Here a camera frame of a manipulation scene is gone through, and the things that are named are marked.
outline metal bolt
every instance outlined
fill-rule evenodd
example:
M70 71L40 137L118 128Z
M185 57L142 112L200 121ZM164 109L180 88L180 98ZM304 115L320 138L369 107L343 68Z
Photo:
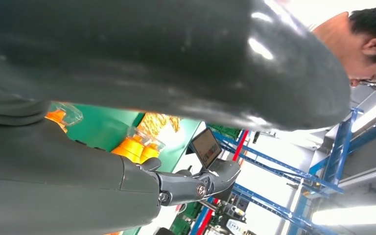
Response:
M168 200L168 194L163 192L159 193L159 201L165 202L166 200Z
M197 196L199 198L203 198L205 196L205 186L204 185L198 185L197 186Z

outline reflective surface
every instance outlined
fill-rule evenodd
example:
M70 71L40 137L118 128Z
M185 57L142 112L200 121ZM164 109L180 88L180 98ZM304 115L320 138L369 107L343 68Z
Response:
M334 56L271 0L0 1L14 98L315 129L348 113Z

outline red pole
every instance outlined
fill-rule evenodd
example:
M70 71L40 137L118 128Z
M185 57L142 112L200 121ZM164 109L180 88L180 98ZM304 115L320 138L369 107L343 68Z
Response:
M243 136L240 139L240 142L237 145L237 149L235 150L234 156L233 156L233 161L237 161L238 155L241 152L241 148L244 145L244 141L246 140L247 135L249 134L249 130L245 130Z
M219 201L218 199L214 199L214 204L217 204L218 201ZM207 227L207 225L208 225L208 223L211 219L211 216L212 216L212 211L209 209L208 213L205 215L204 221L202 222L201 226L199 227L196 235L202 235L204 233L204 230Z

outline eyeglasses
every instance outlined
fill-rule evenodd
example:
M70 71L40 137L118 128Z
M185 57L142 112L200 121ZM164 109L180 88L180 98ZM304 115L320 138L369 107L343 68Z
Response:
M359 81L359 84L362 86L376 87L376 81L371 81L368 79Z

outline tablet screen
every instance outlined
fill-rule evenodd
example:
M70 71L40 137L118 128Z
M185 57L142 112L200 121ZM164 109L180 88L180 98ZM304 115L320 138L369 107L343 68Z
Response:
M220 144L215 139L212 131L207 128L196 136L191 142L192 150L197 154L203 167L209 168L222 152Z

